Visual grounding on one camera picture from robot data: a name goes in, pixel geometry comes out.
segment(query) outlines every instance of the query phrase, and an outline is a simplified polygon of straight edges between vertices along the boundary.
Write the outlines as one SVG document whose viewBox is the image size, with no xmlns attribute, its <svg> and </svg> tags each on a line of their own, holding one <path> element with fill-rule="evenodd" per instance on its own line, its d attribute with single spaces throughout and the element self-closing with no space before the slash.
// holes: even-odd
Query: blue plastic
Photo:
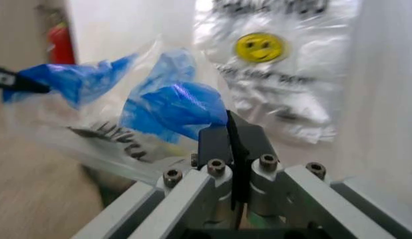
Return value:
<svg viewBox="0 0 412 239">
<path fill-rule="evenodd" d="M 78 109 L 110 90 L 125 75 L 137 55 L 114 62 L 101 61 L 97 66 L 43 64 L 20 72 L 21 75 L 51 87 L 49 94 L 60 93 L 68 104 Z M 32 93 L 3 91 L 2 101 L 21 101 Z"/>
<path fill-rule="evenodd" d="M 225 125 L 220 94 L 194 79 L 195 62 L 187 50 L 162 54 L 146 80 L 131 91 L 120 124 L 172 143 L 178 142 L 177 133 L 198 140 L 200 129 Z"/>
<path fill-rule="evenodd" d="M 87 65 L 44 64 L 20 72 L 49 85 L 49 94 L 60 94 L 79 109 L 105 94 L 125 75 L 137 55 L 115 62 Z M 200 129 L 225 125 L 227 115 L 220 94 L 195 80 L 196 66 L 186 49 L 162 54 L 150 75 L 134 87 L 125 102 L 120 125 L 177 143 L 180 135 L 198 139 Z M 23 101 L 32 93 L 4 91 L 4 103 Z"/>
</svg>

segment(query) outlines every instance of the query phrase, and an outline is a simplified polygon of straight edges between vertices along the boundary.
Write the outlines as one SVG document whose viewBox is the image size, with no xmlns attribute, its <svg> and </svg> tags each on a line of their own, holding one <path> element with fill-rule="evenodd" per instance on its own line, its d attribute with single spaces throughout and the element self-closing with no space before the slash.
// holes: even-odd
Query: floor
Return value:
<svg viewBox="0 0 412 239">
<path fill-rule="evenodd" d="M 39 1 L 0 0 L 0 66 L 21 70 L 44 61 Z M 80 164 L 9 134 L 0 103 L 0 238 L 69 238 L 101 208 Z"/>
</svg>

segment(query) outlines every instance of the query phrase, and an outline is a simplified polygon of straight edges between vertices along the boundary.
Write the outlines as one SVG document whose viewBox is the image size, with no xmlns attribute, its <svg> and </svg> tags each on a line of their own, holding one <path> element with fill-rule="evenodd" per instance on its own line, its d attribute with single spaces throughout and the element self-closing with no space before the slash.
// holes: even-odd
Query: plastic bag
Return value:
<svg viewBox="0 0 412 239">
<path fill-rule="evenodd" d="M 359 3 L 198 0 L 194 44 L 246 120 L 290 141 L 332 141 Z"/>
<path fill-rule="evenodd" d="M 195 50 L 161 40 L 137 54 L 91 65 L 46 64 L 20 74 L 48 94 L 4 91 L 9 127 L 81 162 L 155 184 L 190 168 L 198 131 L 226 124 L 228 86 Z"/>
</svg>

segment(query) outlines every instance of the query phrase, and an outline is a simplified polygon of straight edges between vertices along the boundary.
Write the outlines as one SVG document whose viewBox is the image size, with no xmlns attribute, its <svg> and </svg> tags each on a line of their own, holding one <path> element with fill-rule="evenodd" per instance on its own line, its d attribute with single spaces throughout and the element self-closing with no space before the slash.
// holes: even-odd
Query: screw head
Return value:
<svg viewBox="0 0 412 239">
<path fill-rule="evenodd" d="M 326 173 L 324 165 L 316 162 L 311 162 L 306 165 L 306 169 L 317 176 L 319 179 L 324 180 Z"/>
<path fill-rule="evenodd" d="M 169 188 L 174 188 L 182 179 L 182 172 L 178 169 L 169 169 L 163 173 L 164 184 Z"/>
<path fill-rule="evenodd" d="M 275 171 L 278 165 L 278 158 L 272 154 L 262 154 L 259 158 L 259 165 L 264 171 Z"/>
<path fill-rule="evenodd" d="M 218 158 L 210 159 L 207 162 L 207 172 L 214 177 L 222 176 L 225 172 L 225 162 Z"/>
</svg>

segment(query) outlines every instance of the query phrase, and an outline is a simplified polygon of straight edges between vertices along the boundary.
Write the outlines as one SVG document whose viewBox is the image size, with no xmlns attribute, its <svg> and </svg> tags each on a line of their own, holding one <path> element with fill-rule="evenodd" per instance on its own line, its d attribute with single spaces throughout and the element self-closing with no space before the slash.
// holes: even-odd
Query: hex socket screw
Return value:
<svg viewBox="0 0 412 239">
<path fill-rule="evenodd" d="M 262 154 L 259 158 L 259 165 L 264 171 L 273 172 L 278 165 L 278 158 L 272 154 Z"/>
<path fill-rule="evenodd" d="M 311 162 L 306 165 L 306 169 L 317 176 L 319 179 L 324 180 L 326 173 L 324 165 L 316 162 Z"/>
<path fill-rule="evenodd" d="M 178 169 L 169 169 L 163 173 L 163 181 L 166 187 L 174 188 L 182 179 L 182 172 Z"/>
<path fill-rule="evenodd" d="M 207 172 L 214 177 L 222 176 L 225 173 L 225 162 L 218 158 L 210 159 L 207 162 Z"/>
</svg>

